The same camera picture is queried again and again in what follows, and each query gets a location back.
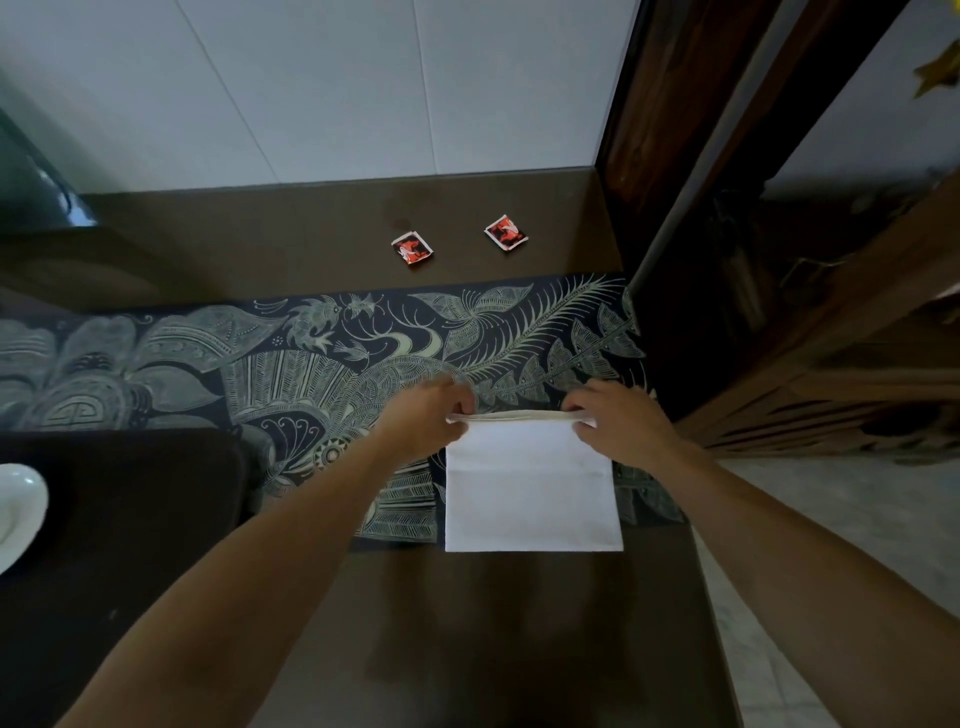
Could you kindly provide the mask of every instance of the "white wall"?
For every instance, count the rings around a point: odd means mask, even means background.
[[[81,192],[593,164],[638,0],[0,0]]]
[[[914,99],[913,70],[960,37],[948,0],[912,0],[778,174],[766,196],[878,186],[960,164],[960,88]]]

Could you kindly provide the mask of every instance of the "white bowl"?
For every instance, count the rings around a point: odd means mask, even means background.
[[[47,483],[28,465],[0,465],[0,573],[23,555],[47,513]]]

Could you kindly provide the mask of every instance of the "star ornament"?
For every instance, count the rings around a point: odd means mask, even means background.
[[[960,83],[960,39],[954,40],[940,58],[914,69],[914,75],[921,78],[920,88],[913,95],[915,99],[938,85],[953,88]]]

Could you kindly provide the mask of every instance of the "folded cloth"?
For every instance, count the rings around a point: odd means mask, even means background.
[[[622,551],[610,458],[573,432],[576,414],[458,417],[446,448],[447,551]]]

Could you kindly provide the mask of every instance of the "hand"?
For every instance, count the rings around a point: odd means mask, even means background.
[[[473,392],[450,375],[439,375],[397,392],[373,426],[377,438],[399,462],[429,457],[467,431],[467,423],[449,423],[448,415],[473,414]]]
[[[684,440],[663,410],[639,387],[591,379],[566,396],[563,409],[584,409],[596,420],[596,427],[574,424],[581,440],[611,460],[648,473],[684,449]]]

